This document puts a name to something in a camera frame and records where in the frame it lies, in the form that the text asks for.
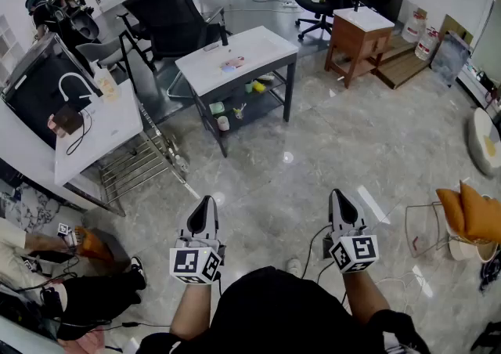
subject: gray chair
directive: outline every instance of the gray chair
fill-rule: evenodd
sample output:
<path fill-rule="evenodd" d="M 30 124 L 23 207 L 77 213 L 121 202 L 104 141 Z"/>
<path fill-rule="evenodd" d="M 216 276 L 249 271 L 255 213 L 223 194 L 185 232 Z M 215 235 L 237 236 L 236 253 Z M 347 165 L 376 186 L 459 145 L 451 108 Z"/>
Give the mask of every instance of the gray chair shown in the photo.
<path fill-rule="evenodd" d="M 131 52 L 133 46 L 129 41 L 124 41 L 125 52 Z M 116 37 L 113 41 L 105 44 L 83 44 L 77 46 L 77 50 L 89 61 L 98 60 L 98 65 L 101 67 L 111 67 L 114 64 L 125 72 L 124 67 L 119 63 L 125 61 L 120 46 L 120 38 Z"/>

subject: marble floor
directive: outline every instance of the marble floor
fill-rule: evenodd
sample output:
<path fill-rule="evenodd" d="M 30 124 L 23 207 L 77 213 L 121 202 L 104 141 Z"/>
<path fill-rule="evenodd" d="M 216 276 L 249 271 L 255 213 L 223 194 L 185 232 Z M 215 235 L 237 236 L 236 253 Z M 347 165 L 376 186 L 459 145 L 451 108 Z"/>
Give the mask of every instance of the marble floor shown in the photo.
<path fill-rule="evenodd" d="M 459 180 L 480 193 L 499 197 L 499 179 L 485 178 L 471 162 L 464 125 L 472 102 L 457 86 L 447 88 L 426 69 L 396 91 L 371 74 L 346 90 L 323 70 L 325 51 L 299 60 L 293 111 L 287 124 L 282 108 L 240 129 L 228 140 L 225 159 L 204 130 L 194 107 L 161 127 L 174 132 L 191 165 L 189 184 L 199 195 L 218 200 L 222 239 L 227 243 L 222 288 L 262 266 L 283 268 L 287 259 L 303 265 L 308 243 L 328 222 L 333 188 L 351 194 L 364 208 L 377 235 L 380 261 L 369 273 L 391 307 L 406 311 L 432 352 L 468 352 L 488 321 L 499 319 L 501 283 L 484 295 L 480 263 L 455 262 L 447 247 L 413 258 L 405 235 L 405 207 L 436 200 L 435 189 Z M 164 173 L 121 199 L 127 217 L 96 210 L 88 226 L 114 233 L 130 255 L 139 255 L 148 274 L 142 304 L 116 322 L 143 320 L 169 324 L 183 285 L 168 274 L 169 248 L 179 219 L 194 199 Z M 426 208 L 409 210 L 408 231 L 422 251 L 444 231 Z M 313 244 L 306 277 L 316 280 L 330 263 Z M 399 278 L 403 280 L 383 280 Z M 322 275 L 323 288 L 342 298 L 335 266 Z M 213 289 L 213 311 L 218 302 Z M 106 333 L 110 344 L 142 338 L 156 329 L 140 327 Z"/>

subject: orange cushion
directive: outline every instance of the orange cushion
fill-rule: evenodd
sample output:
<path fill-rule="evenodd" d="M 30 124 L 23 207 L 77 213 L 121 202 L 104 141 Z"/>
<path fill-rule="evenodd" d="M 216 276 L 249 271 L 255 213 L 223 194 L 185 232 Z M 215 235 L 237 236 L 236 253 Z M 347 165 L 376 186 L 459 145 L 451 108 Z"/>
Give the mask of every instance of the orange cushion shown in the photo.
<path fill-rule="evenodd" d="M 451 228 L 458 234 L 464 234 L 465 220 L 460 193 L 447 189 L 438 189 L 437 195 L 444 206 L 445 218 Z"/>
<path fill-rule="evenodd" d="M 460 185 L 466 234 L 501 244 L 501 203 L 483 198 L 463 182 Z"/>

